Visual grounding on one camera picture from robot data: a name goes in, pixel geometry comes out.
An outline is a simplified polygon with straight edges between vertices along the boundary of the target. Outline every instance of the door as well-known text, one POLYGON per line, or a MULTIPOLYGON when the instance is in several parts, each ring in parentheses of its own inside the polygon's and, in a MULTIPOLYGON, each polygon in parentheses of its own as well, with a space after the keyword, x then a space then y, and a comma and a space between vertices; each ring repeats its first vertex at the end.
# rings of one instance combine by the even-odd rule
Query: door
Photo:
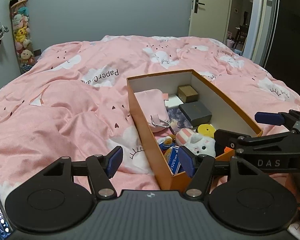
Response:
POLYGON ((193 0, 189 36, 223 42, 229 22, 231 0, 193 0))

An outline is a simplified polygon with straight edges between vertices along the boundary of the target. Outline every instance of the dark wooden chair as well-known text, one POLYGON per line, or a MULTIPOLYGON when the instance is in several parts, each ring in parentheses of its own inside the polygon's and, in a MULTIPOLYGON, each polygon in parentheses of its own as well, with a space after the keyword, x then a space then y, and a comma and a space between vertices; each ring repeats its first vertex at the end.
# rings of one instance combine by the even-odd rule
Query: dark wooden chair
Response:
POLYGON ((249 27, 246 26, 240 26, 240 30, 237 31, 237 34, 234 38, 234 44, 232 45, 233 48, 237 48, 238 43, 242 42, 244 43, 248 36, 249 27))

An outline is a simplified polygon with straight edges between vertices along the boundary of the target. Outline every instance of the yellow round object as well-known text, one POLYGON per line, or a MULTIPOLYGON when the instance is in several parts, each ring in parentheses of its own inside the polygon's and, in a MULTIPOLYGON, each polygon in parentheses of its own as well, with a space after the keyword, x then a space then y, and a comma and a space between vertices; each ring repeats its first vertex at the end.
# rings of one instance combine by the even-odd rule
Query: yellow round object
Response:
POLYGON ((202 124, 198 127, 198 133, 214 138, 214 133, 216 129, 211 124, 202 124))

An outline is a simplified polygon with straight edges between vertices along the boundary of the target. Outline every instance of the pouch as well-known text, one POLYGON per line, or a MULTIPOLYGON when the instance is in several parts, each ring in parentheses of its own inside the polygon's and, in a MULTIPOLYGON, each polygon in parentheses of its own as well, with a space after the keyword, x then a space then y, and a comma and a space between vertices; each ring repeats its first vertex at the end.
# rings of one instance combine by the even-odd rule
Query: pouch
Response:
POLYGON ((159 89, 146 90, 134 94, 152 132, 160 132, 170 127, 163 93, 159 89))

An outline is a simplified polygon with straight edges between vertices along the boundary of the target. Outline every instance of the bed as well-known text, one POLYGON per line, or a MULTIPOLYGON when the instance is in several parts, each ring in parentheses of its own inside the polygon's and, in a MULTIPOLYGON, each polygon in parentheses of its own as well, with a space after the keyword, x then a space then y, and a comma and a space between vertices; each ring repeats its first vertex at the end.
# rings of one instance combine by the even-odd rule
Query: bed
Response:
MULTIPOLYGON (((129 113, 126 78, 194 69, 249 116, 300 111, 300 96, 219 41, 196 37, 105 36, 47 48, 27 73, 0 90, 0 196, 60 156, 73 161, 123 148, 111 179, 122 189, 159 189, 129 113)), ((264 135, 287 131, 261 125, 264 135)), ((285 175, 278 176, 285 184, 285 175)), ((88 187, 87 179, 75 182, 88 187)), ((300 224, 290 226, 300 239, 300 224)))

